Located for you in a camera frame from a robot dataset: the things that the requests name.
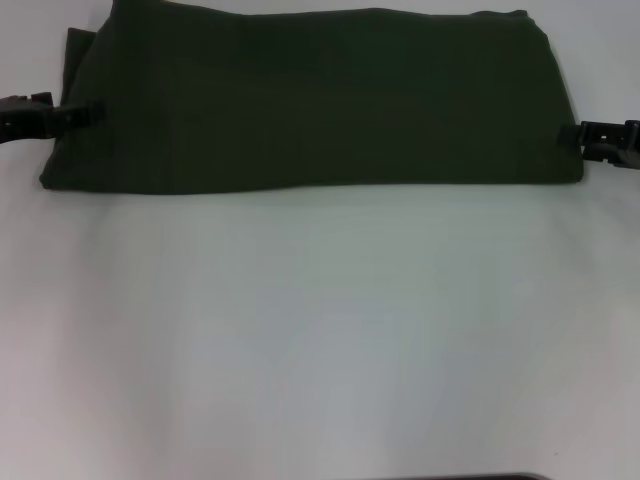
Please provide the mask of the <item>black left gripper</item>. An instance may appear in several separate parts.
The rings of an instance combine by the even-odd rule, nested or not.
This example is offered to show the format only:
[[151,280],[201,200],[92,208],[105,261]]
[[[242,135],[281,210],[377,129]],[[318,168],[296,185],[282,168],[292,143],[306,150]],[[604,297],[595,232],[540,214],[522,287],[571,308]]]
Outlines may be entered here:
[[0,98],[0,144],[51,139],[52,133],[94,126],[104,119],[104,115],[102,102],[54,108],[50,92]]

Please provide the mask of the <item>dark green printed t-shirt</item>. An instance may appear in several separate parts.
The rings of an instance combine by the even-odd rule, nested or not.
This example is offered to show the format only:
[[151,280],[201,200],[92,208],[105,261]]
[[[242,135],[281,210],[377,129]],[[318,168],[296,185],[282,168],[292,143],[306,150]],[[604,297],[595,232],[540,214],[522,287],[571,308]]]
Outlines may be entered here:
[[113,0],[72,31],[66,105],[104,119],[58,140],[50,190],[184,195],[367,184],[567,184],[574,116],[523,11],[241,15]]

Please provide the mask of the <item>dark grey robot base edge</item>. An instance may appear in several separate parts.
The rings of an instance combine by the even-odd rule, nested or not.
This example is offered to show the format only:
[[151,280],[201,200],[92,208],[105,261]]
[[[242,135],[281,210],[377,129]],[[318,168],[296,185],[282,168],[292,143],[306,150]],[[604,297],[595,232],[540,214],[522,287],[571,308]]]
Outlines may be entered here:
[[533,473],[496,473],[434,477],[432,480],[551,480]]

